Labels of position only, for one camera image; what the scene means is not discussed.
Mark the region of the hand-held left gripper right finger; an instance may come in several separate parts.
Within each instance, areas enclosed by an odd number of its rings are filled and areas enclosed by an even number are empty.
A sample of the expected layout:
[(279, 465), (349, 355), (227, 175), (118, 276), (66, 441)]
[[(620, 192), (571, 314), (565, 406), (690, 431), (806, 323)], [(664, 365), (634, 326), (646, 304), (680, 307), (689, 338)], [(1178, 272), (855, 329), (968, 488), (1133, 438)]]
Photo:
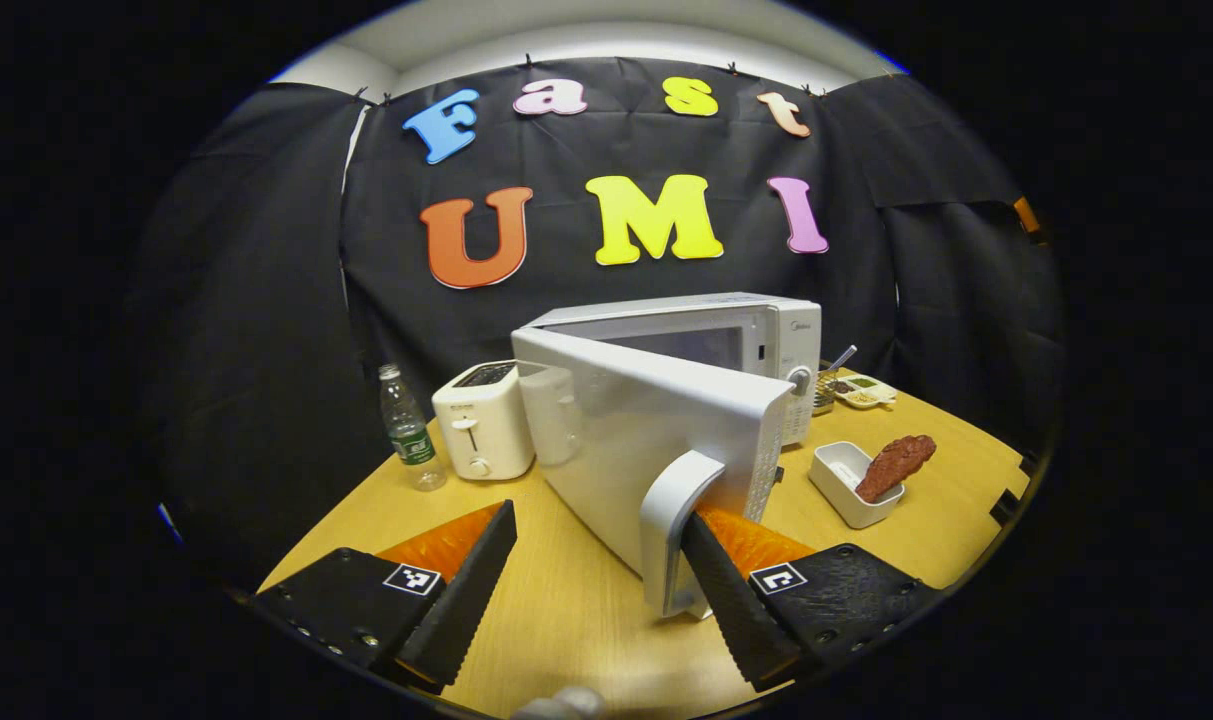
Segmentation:
[(943, 596), (858, 544), (815, 550), (710, 505), (693, 512), (682, 550), (758, 692), (852, 664)]

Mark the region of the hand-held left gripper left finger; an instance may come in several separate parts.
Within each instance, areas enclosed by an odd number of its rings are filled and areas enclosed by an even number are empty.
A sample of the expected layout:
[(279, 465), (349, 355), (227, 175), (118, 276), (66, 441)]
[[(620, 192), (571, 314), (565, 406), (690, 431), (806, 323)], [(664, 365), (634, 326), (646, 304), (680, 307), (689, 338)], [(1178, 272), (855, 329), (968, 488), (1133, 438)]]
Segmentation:
[(337, 547), (251, 607), (346, 664), (442, 691), (459, 679), (514, 544), (513, 501), (491, 503), (385, 552)]

